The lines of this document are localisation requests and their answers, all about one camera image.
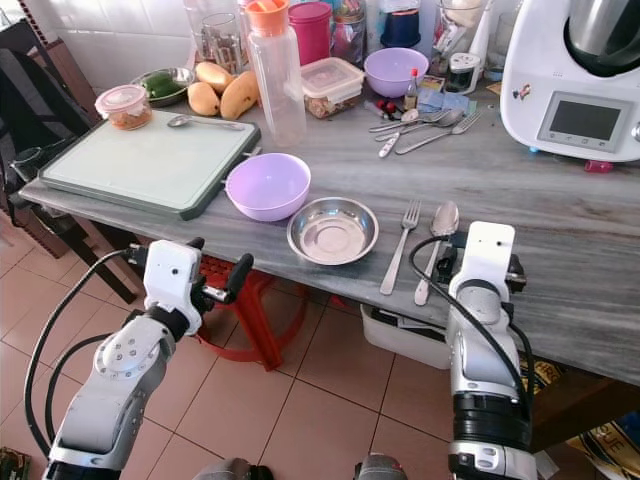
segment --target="purple bowl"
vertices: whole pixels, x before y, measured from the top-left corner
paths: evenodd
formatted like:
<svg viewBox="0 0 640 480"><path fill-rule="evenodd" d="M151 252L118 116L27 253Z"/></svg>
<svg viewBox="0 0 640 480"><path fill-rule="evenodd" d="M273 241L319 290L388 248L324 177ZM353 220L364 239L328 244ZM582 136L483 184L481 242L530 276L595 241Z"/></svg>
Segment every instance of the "purple bowl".
<svg viewBox="0 0 640 480"><path fill-rule="evenodd" d="M401 97L409 88L411 69L418 69L418 83L429 70L429 60L410 48L383 48L364 61L369 86L379 95Z"/></svg>
<svg viewBox="0 0 640 480"><path fill-rule="evenodd" d="M310 183L311 170L298 157L266 153L234 168L225 189L231 202L247 217L275 222L300 209Z"/></svg>

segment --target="orange lid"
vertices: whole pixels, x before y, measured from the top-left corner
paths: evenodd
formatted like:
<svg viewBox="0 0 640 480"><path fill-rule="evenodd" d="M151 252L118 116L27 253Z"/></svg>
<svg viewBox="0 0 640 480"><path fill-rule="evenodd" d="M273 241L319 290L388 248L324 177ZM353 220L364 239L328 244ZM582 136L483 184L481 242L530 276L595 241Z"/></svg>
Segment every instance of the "orange lid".
<svg viewBox="0 0 640 480"><path fill-rule="evenodd" d="M288 0L255 0L244 11L251 29L262 36L280 35L287 26Z"/></svg>

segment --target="black cable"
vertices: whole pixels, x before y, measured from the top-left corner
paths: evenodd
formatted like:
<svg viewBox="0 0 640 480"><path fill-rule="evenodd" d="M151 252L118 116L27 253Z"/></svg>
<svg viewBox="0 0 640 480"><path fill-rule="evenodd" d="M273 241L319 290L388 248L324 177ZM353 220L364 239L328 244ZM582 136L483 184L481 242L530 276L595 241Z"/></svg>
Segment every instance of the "black cable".
<svg viewBox="0 0 640 480"><path fill-rule="evenodd" d="M476 319L476 317L474 317L473 314L464 307L464 305L462 305L460 302L458 302L458 300L456 300L451 295L449 295L449 293L445 289L443 289L440 285L438 285L435 282L435 280L432 280L431 277L426 275L422 271L422 269L420 269L420 267L416 265L416 254L418 253L418 251L420 251L422 248L424 248L425 246L431 243L434 243L437 241L446 241L448 239L449 239L448 235L442 235L442 236L427 238L426 240L423 240L422 242L418 243L413 248L413 250L411 250L411 253L409 254L409 263L411 264L411 268L413 268L413 270L416 272L416 274L418 274L420 278L428 282L431 288L433 288L442 297L444 297L444 299L447 301L447 303L449 303L449 305L451 305L456 310L458 310L460 314L471 325L473 325L473 327L476 330L478 330L478 332L480 332L480 334L484 337L487 343L491 345L491 348L495 350L495 352L500 357L500 360L502 360L505 367L509 371L511 378L516 385L516 390L518 391L518 397L520 399L520 403L522 405L522 410L525 415L525 418L527 420L531 420L531 403L529 402L529 396L527 394L527 391L524 388L524 384L522 382L522 378L520 377L520 373L513 366L513 363L511 363L511 360L509 359L509 356L507 355L507 353L500 346L500 344L495 341L495 339L493 338L493 335L491 335L491 333L484 327L484 325L482 325L482 323L480 323L480 321Z"/></svg>
<svg viewBox="0 0 640 480"><path fill-rule="evenodd" d="M32 404L32 393L33 393L33 380L35 378L36 368L38 367L38 363L40 362L40 355L42 354L42 350L44 345L49 337L49 333L53 328L56 320L65 309L65 307L69 304L69 302L75 297L75 295L80 291L80 289L84 286L85 283L91 278L96 271L96 268L105 263L107 260L110 260L113 257L118 257L121 255L125 255L127 250L116 250L115 252L108 253L104 257L100 258L96 263L94 263L89 270L82 276L82 278L76 283L69 292L65 295L62 301L56 306L53 313L49 316L47 323L42 328L42 332L40 332L40 337L38 337L38 341L36 342L36 346L33 350L33 355L31 356L31 361L29 362L29 369L27 370L27 378L24 381L24 410L25 415L27 417L27 425L29 426L29 430L33 435L36 443L38 444L38 448L42 451L45 457L49 456L49 444L47 443L46 438L42 434L42 430L38 426L38 422L36 420L35 414L33 413L33 404Z"/></svg>
<svg viewBox="0 0 640 480"><path fill-rule="evenodd" d="M514 325L513 322L509 324L511 330L520 338L524 347L524 355L527 360L527 397L529 398L529 405L533 406L534 386L535 386L535 361L533 359L533 350L531 344L525 333Z"/></svg>
<svg viewBox="0 0 640 480"><path fill-rule="evenodd" d="M53 373L51 374L51 378L49 379L49 388L47 389L47 397L44 402L44 424L47 430L47 436L49 437L49 441L53 443L56 438L55 427L53 426L53 395L56 390L56 384L58 383L58 377L60 373L62 373L62 369L64 368L65 363L83 347L90 345L95 342L100 342L109 338L112 335L111 333L103 333L102 335L96 335L95 337L85 338L84 340L76 343L69 350L67 350L64 355L58 360L58 364L56 368L53 369Z"/></svg>

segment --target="kitchen counter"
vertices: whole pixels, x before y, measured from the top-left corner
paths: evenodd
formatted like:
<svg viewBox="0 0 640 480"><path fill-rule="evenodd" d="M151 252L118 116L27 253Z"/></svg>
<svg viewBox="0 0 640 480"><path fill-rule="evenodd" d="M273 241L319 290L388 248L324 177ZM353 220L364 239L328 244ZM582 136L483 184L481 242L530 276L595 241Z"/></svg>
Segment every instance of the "kitchen counter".
<svg viewBox="0 0 640 480"><path fill-rule="evenodd" d="M216 257L236 260L251 252L256 268L265 272L439 325L446 324L445 303L436 294L425 307L413 303L418 279L406 255L393 294L383 296L378 288L409 200L422 200L422 213L405 254L429 235L436 207L453 200L460 208L461 229L473 220L515 227L514 253L528 277L524 292L512 296L515 322L537 356L640 385L640 165L588 174L583 161L532 154L504 130L498 98L489 92L479 96L484 115L467 133L385 160L377 157L381 144L367 131L379 123L370 112L357 108L324 121L308 116L306 140L286 149L311 168L308 200L354 198L380 222L373 251L352 265L323 267L298 258L287 244L286 221L251 221L224 193L188 222L53 190L39 181L22 195L154 238L201 236L204 251ZM175 111L186 109L182 105ZM242 120L263 127L264 151L278 151L260 110L254 108ZM429 253L421 256L425 264Z"/></svg>

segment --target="white cutting board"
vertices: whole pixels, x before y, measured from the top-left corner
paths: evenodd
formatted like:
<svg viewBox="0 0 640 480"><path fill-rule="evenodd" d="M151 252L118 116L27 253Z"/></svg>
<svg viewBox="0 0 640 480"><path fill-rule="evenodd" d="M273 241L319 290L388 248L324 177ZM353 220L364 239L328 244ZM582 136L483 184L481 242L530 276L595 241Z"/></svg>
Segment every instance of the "white cutting board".
<svg viewBox="0 0 640 480"><path fill-rule="evenodd" d="M198 123L167 125L175 113L153 111L151 122L118 130L108 122L81 139L44 171L48 185L116 203L168 211L193 207L225 168L245 151L257 127L225 130Z"/></svg>

